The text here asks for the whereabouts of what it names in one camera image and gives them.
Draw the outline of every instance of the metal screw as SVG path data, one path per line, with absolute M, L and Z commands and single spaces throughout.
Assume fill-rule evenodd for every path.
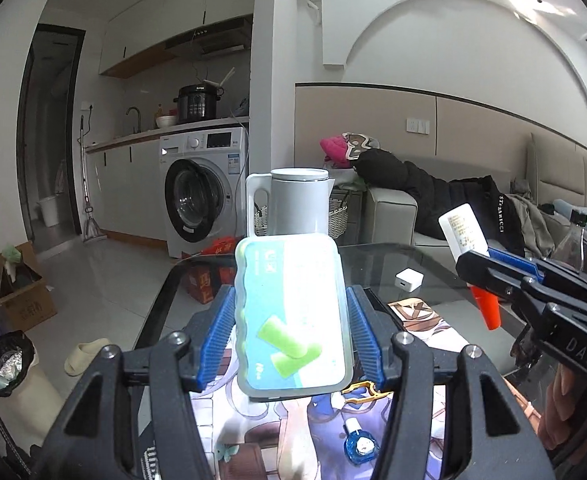
M 170 334 L 170 343 L 174 345 L 182 345 L 187 340 L 187 336 L 184 332 L 176 330 Z
M 118 348 L 116 345 L 103 346 L 103 348 L 100 349 L 100 357 L 104 357 L 105 359 L 113 359 L 118 355 L 119 352 L 120 348 Z
M 482 355 L 482 348 L 478 345 L 467 345 L 464 348 L 464 352 L 472 359 L 477 359 Z
M 409 332 L 398 332 L 396 334 L 396 343 L 399 345 L 410 345 L 413 343 L 413 335 Z

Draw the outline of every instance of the black jacket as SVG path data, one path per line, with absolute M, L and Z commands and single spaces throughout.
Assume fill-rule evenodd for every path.
M 417 232 L 444 240 L 438 218 L 468 202 L 487 239 L 497 240 L 511 253 L 525 256 L 525 240 L 515 206 L 499 192 L 491 175 L 446 182 L 410 161 L 402 162 L 375 148 L 363 152 L 353 166 L 367 184 L 405 191 L 416 200 Z

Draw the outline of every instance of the washing machine door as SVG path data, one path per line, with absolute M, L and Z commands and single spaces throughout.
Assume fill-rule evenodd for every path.
M 211 170 L 180 159 L 171 164 L 165 177 L 165 204 L 176 232 L 187 242 L 200 242 L 222 210 L 224 191 Z

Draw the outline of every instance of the white charger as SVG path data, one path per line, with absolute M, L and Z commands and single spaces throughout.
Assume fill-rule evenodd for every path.
M 423 275 L 417 272 L 417 270 L 405 269 L 402 272 L 396 274 L 395 285 L 402 290 L 406 290 L 407 292 L 413 292 L 420 285 L 422 285 L 422 278 Z

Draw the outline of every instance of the doorway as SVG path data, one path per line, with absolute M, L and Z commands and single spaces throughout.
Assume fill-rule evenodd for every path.
M 18 193 L 27 238 L 43 253 L 80 235 L 72 115 L 84 31 L 39 24 L 18 104 Z

